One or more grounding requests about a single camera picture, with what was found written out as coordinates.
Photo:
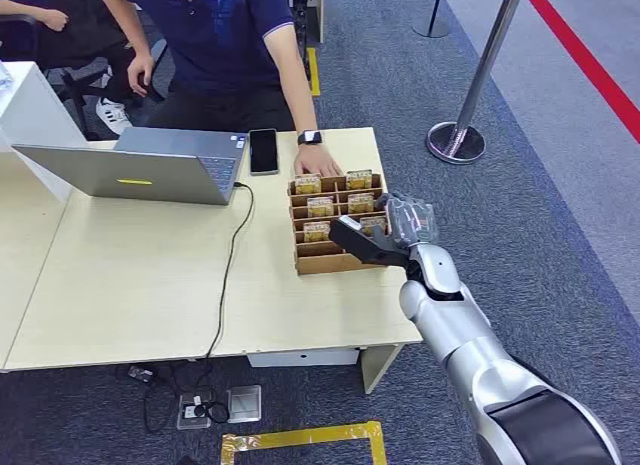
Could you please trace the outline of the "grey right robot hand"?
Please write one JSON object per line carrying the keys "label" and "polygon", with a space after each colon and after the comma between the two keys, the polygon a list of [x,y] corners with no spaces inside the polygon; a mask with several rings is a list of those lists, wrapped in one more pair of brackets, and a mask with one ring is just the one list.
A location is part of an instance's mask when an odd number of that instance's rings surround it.
{"label": "grey right robot hand", "polygon": [[438,238],[433,206],[423,199],[400,192],[383,193],[374,205],[386,212],[389,235],[398,248],[435,244]]}

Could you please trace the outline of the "person's left hand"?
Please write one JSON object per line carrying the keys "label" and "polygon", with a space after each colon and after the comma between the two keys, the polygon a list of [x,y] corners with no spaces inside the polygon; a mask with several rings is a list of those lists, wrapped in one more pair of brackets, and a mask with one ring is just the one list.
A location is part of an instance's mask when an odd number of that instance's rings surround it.
{"label": "person's left hand", "polygon": [[299,145],[294,168],[296,175],[319,174],[321,177],[334,177],[343,174],[340,166],[322,144]]}

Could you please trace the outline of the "person's right hand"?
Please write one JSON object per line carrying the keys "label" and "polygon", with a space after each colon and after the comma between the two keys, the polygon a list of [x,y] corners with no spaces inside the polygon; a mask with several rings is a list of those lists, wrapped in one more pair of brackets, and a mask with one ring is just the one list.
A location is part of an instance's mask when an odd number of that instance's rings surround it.
{"label": "person's right hand", "polygon": [[129,85],[132,91],[146,97],[155,64],[155,60],[149,53],[137,52],[128,68]]}

